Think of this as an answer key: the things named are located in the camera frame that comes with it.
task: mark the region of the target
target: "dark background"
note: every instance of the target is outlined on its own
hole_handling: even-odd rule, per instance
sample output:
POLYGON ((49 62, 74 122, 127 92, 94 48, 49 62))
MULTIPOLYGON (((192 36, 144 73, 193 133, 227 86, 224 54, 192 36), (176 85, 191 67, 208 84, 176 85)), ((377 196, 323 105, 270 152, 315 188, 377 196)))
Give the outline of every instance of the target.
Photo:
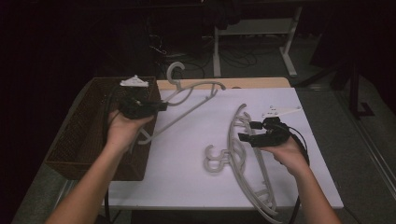
MULTIPOLYGON (((201 9, 171 14, 152 9, 131 15, 124 10, 87 11, 73 1, 22 0, 2 1, 0 7, 0 222, 8 223, 68 108, 89 80, 161 73, 154 63, 158 54, 149 48, 147 17, 155 19, 156 33, 166 36, 169 44, 197 54, 205 27, 201 9), (175 26, 180 18, 185 20, 175 26)), ((298 33, 323 34, 313 63, 328 67, 351 57, 396 111, 395 23, 394 8, 387 3, 314 5, 304 8, 298 33)))

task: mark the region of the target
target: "white board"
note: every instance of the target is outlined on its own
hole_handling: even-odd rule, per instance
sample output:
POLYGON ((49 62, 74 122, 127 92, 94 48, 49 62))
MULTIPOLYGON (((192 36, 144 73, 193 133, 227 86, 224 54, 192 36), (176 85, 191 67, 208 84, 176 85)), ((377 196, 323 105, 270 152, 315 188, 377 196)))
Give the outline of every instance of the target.
MULTIPOLYGON (((162 98, 172 91, 161 91, 162 98)), ((194 91, 179 106, 168 106, 158 115, 155 130, 161 129, 197 103, 209 91, 194 91)), ((125 208, 148 209, 252 209, 239 188, 231 167, 218 174, 204 168, 205 148, 214 151, 227 148, 227 134, 236 109, 244 109, 252 120, 262 121, 262 113, 273 106, 301 106, 293 88, 219 90, 207 103, 192 111, 172 127, 153 139, 146 175, 143 181, 113 181, 109 188, 109 203, 125 208)), ((281 117, 281 121, 297 129, 308 145, 311 168, 326 197, 334 208, 343 203, 320 154, 309 127, 304 109, 281 117)), ((245 176, 252 186, 259 186, 262 174, 248 143, 245 176)), ((294 206, 297 188, 286 168, 272 154, 262 153, 274 190, 277 207, 294 206)))

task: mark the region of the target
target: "person's left hand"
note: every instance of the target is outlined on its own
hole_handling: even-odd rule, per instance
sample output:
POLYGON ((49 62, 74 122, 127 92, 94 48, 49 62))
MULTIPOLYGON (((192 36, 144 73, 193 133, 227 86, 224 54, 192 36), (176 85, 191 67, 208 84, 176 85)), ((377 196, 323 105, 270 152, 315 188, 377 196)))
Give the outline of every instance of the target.
POLYGON ((151 121, 154 117, 150 116, 143 119, 127 119, 123 114, 116 110, 109 115, 109 128, 107 132, 106 144, 124 153, 128 146, 134 141, 140 127, 151 121))

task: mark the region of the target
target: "brown basket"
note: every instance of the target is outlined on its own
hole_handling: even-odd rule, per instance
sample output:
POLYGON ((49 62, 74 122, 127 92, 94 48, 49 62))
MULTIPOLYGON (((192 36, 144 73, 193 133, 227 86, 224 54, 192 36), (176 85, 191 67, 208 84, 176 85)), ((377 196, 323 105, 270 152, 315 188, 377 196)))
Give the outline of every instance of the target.
MULTIPOLYGON (((98 77, 92 80, 76 110, 72 111, 70 120, 60 133, 53 150, 46 158, 45 163, 49 167, 67 179, 81 179, 84 176, 103 149, 102 129, 106 97, 124 79, 127 77, 98 77)), ((160 101, 161 95, 155 77, 141 77, 141 79, 148 81, 149 85, 147 88, 142 88, 136 98, 160 101)), ((110 105, 110 111, 117 108, 117 99, 123 94, 125 91, 119 88, 113 96, 115 103, 110 105)), ((145 126, 149 134, 154 132, 156 118, 145 126)), ((139 140, 145 140, 143 134, 137 137, 132 153, 127 152, 122 157, 113 180, 143 179, 150 143, 138 145, 139 140)))

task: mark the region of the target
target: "wire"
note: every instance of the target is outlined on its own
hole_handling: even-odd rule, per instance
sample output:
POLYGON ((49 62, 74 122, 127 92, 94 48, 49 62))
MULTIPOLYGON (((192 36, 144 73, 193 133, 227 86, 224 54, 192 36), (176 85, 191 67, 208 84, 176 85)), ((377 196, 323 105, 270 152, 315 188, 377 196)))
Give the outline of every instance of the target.
POLYGON ((160 52, 161 54, 163 54, 163 55, 166 55, 167 54, 167 52, 166 52, 166 50, 164 50, 164 49, 157 49, 157 48, 155 48, 155 47, 153 47, 153 46, 149 46, 150 48, 152 48, 152 49, 155 49, 155 50, 157 50, 158 52, 160 52))
POLYGON ((346 206, 344 206, 344 208, 346 209, 346 211, 353 217, 355 218, 355 221, 359 224, 361 224, 361 221, 358 219, 358 217, 346 206))
POLYGON ((172 71, 171 77, 172 77, 172 79, 183 79, 183 74, 180 71, 177 71, 176 69, 174 69, 172 71))
MULTIPOLYGON (((278 124, 273 124, 273 125, 274 125, 275 127, 279 128, 279 129, 285 131, 285 132, 288 132, 288 133, 290 133, 290 134, 296 136, 295 134, 291 133, 290 130, 288 130, 287 128, 285 128, 285 127, 283 127, 283 126, 281 126, 281 125, 278 125, 278 124)), ((301 143, 297 142, 297 141, 296 141, 297 139, 294 139, 294 138, 293 138, 293 139, 297 142, 297 144, 298 144, 300 147, 304 147, 304 153, 305 153, 305 155, 303 155, 303 156, 304 156, 304 158, 305 158, 306 163, 309 165, 308 149, 307 149, 307 145, 306 145, 306 142, 305 142, 305 139, 304 139, 303 135, 302 135, 299 131, 297 131, 296 129, 294 129, 294 128, 292 128, 292 127, 289 127, 289 126, 287 126, 287 127, 288 127, 289 129, 292 129, 292 130, 294 130, 295 132, 297 132, 297 134, 299 134, 299 135, 301 136, 301 138, 303 139, 303 141, 304 141, 304 146, 300 146, 301 143)), ((295 203, 295 205, 294 205, 294 208, 293 208, 293 213, 291 214, 291 217, 290 217, 290 220, 289 220, 289 224, 294 223, 295 219, 297 218, 298 212, 299 212, 299 210, 300 210, 300 203, 301 203, 301 202, 300 202, 300 196, 298 196, 298 197, 297 197, 297 200, 296 200, 296 203, 295 203)))
MULTIPOLYGON (((108 96, 106 97, 105 100, 105 109, 103 112, 103 128, 102 128, 102 144, 103 147, 105 146, 106 142, 107 142, 107 132, 108 132, 108 127, 111 124, 111 122, 114 120, 114 118, 120 113, 118 112, 113 118, 111 118, 110 121, 108 121, 108 115, 110 112, 110 104, 113 100, 114 97, 114 93, 116 92, 116 90, 119 88, 119 85, 116 85, 115 87, 113 87, 113 89, 110 91, 110 93, 108 94, 108 96)), ((106 214, 106 219, 107 221, 110 221, 110 207, 108 205, 108 189, 106 191, 106 195, 105 195, 105 214, 106 214)))
POLYGON ((205 70, 204 70, 204 66, 201 66, 201 65, 199 65, 199 64, 196 64, 196 63, 186 63, 186 62, 184 62, 185 64, 191 64, 191 65, 194 65, 194 66, 196 66, 196 67, 198 67, 197 69, 185 69, 186 71, 195 71, 195 70, 198 70, 198 69, 201 69, 201 71, 202 71, 202 78, 205 78, 205 70))
POLYGON ((276 47, 271 47, 269 51, 266 51, 264 53, 255 52, 257 49, 261 48, 263 42, 264 42, 264 38, 259 40, 258 44, 255 45, 254 47, 251 47, 248 51, 239 49, 236 46, 224 45, 220 49, 222 49, 226 53, 220 52, 219 55, 221 56, 221 59, 225 63, 227 63, 232 67, 247 68, 250 67, 251 65, 257 64, 258 62, 257 56, 273 52, 274 50, 277 49, 278 45, 280 46, 280 42, 279 42, 279 44, 276 45, 276 47))
POLYGON ((111 220, 111 223, 114 223, 117 220, 121 212, 122 210, 119 210, 119 212, 114 216, 113 220, 111 220))

